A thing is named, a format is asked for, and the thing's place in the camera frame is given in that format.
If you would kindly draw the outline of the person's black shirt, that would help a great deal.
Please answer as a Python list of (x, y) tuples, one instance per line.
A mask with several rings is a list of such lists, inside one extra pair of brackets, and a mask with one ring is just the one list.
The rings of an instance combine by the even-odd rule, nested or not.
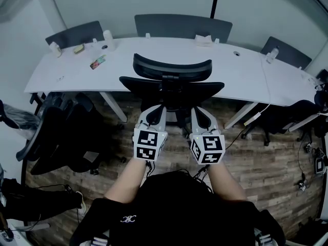
[(174, 171), (147, 178), (131, 203), (95, 199), (69, 246), (104, 232), (111, 246), (255, 246), (255, 230), (284, 246), (283, 230), (267, 210), (224, 200)]

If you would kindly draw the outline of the white power adapter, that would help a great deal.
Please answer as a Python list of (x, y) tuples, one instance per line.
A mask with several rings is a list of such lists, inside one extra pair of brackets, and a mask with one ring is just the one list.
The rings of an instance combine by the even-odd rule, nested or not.
[(261, 116), (261, 113), (258, 112), (254, 116), (252, 116), (250, 119), (248, 119), (245, 123), (244, 126), (248, 126), (250, 123), (254, 122), (256, 119), (258, 119)]

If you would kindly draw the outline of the person's right forearm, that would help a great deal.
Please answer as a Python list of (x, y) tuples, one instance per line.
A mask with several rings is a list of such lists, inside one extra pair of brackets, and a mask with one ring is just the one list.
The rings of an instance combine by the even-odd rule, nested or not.
[(208, 175), (213, 192), (222, 199), (228, 201), (247, 201), (244, 189), (235, 180), (223, 162), (209, 165)]

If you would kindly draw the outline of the white desk leg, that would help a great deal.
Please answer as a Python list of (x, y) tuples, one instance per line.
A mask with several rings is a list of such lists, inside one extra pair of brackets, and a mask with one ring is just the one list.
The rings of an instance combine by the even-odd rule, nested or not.
[(122, 111), (122, 109), (120, 108), (120, 106), (118, 105), (118, 103), (116, 102), (114, 97), (112, 96), (112, 94), (110, 92), (99, 92), (99, 93), (103, 97), (105, 102), (114, 111), (114, 113), (118, 116), (118, 118), (122, 122), (127, 122), (128, 119), (127, 119), (126, 115), (124, 114), (124, 112)]
[(298, 128), (304, 126), (304, 125), (306, 125), (307, 123), (311, 122), (312, 120), (314, 120), (315, 118), (317, 118), (317, 117), (320, 116), (320, 115), (321, 115), (321, 113), (316, 113), (316, 114), (313, 114), (313, 115), (309, 116), (308, 118), (302, 120), (301, 122), (299, 122), (299, 123), (297, 123), (297, 124), (291, 126), (291, 127), (289, 128), (289, 132), (293, 132), (293, 131), (295, 131), (296, 129), (298, 129)]
[(235, 115), (233, 115), (225, 124), (224, 128), (229, 129), (238, 121), (240, 121), (246, 114), (248, 114), (259, 102), (248, 101)]

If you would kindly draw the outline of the person's left forearm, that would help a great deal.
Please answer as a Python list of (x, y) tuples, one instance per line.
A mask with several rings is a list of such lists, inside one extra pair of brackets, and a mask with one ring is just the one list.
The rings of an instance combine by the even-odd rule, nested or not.
[(131, 203), (144, 178), (146, 161), (132, 158), (115, 183), (105, 193), (105, 198), (120, 203)]

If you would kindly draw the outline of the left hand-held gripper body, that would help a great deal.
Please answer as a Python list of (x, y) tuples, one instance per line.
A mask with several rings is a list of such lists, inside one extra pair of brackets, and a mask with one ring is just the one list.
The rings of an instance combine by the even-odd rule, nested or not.
[(167, 132), (134, 129), (134, 158), (157, 161), (168, 137)]

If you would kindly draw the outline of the dark grey desk divider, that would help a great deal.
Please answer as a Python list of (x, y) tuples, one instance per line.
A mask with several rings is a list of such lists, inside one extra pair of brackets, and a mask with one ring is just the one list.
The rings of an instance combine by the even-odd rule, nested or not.
[(55, 42), (61, 49), (93, 42), (93, 39), (103, 41), (103, 30), (99, 21), (93, 21), (75, 26), (45, 38), (48, 45)]
[(212, 41), (228, 41), (233, 24), (224, 20), (183, 14), (138, 14), (134, 16), (139, 37), (171, 37), (194, 39), (210, 36)]
[(278, 60), (296, 68), (301, 68), (301, 70), (305, 70), (312, 61), (310, 57), (301, 51), (272, 36), (269, 37), (260, 53), (267, 55), (276, 47), (279, 50), (276, 57)]

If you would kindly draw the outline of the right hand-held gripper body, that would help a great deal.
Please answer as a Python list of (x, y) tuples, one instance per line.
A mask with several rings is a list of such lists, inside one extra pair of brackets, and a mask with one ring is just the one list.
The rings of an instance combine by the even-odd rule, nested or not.
[(220, 163), (225, 154), (223, 135), (195, 135), (190, 150), (199, 165)]

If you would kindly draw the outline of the white tissue box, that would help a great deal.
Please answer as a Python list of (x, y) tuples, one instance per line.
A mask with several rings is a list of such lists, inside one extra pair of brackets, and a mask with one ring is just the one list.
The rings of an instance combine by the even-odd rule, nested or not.
[(195, 44), (199, 47), (211, 47), (213, 45), (211, 35), (207, 35), (207, 36), (196, 35), (194, 40), (195, 40)]

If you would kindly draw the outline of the colourful flat packet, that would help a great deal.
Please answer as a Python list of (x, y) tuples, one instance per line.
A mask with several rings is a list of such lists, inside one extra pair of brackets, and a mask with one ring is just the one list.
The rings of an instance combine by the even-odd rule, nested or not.
[(101, 65), (102, 63), (104, 63), (106, 61), (105, 57), (106, 57), (106, 55), (102, 55), (99, 58), (97, 58), (95, 61), (93, 61), (90, 64), (90, 68), (92, 70), (96, 69), (99, 65)]

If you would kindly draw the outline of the grey boxy floor device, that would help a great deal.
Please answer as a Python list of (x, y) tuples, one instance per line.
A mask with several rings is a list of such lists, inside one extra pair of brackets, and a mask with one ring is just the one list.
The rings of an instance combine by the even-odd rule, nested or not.
[(328, 165), (327, 156), (322, 151), (317, 152), (314, 156), (315, 174), (318, 175), (324, 174), (327, 165)]

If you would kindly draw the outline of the clear plastic bag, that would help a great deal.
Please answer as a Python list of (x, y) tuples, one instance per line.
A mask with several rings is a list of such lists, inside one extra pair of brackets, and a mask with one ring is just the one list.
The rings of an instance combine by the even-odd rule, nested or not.
[(33, 113), (4, 104), (0, 100), (0, 122), (13, 129), (35, 130), (40, 119)]

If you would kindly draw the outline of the tall white bottle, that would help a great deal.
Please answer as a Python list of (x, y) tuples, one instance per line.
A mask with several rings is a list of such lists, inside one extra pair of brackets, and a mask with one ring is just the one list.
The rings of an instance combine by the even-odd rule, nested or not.
[(107, 45), (107, 49), (109, 51), (114, 51), (116, 49), (116, 45), (110, 30), (105, 30), (103, 32), (103, 36)]

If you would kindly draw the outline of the black electronic device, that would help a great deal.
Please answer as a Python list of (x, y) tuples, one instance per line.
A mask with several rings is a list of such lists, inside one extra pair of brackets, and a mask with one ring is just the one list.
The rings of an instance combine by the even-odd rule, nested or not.
[(323, 82), (323, 83), (328, 83), (328, 70), (327, 69), (322, 69), (317, 75), (316, 78)]

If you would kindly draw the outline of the black mesh office chair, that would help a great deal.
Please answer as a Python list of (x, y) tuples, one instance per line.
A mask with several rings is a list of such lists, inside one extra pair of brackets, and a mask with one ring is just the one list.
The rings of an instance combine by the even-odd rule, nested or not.
[(119, 81), (141, 98), (141, 111), (159, 105), (175, 114), (169, 126), (185, 129), (191, 122), (192, 111), (198, 125), (206, 130), (213, 121), (201, 111), (201, 103), (224, 88), (223, 82), (207, 82), (212, 74), (212, 60), (197, 64), (178, 65), (162, 63), (137, 53), (133, 57), (133, 69), (138, 78), (121, 76)]

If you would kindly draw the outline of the clear plastic bottle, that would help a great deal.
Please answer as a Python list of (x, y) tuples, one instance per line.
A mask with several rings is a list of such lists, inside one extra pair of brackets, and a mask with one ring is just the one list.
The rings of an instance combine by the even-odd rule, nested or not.
[(267, 54), (266, 56), (266, 61), (271, 64), (272, 61), (277, 57), (277, 55), (279, 54), (279, 47), (276, 46), (272, 49), (272, 51), (270, 53)]

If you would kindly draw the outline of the short white cup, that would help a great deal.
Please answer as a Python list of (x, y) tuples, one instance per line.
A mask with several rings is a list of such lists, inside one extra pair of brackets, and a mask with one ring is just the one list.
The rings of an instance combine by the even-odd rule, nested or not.
[(56, 56), (56, 57), (60, 57), (62, 55), (62, 51), (61, 51), (61, 48), (59, 47), (59, 45), (56, 43), (56, 42), (52, 42), (50, 45), (49, 45), (51, 51), (53, 52), (53, 54)]

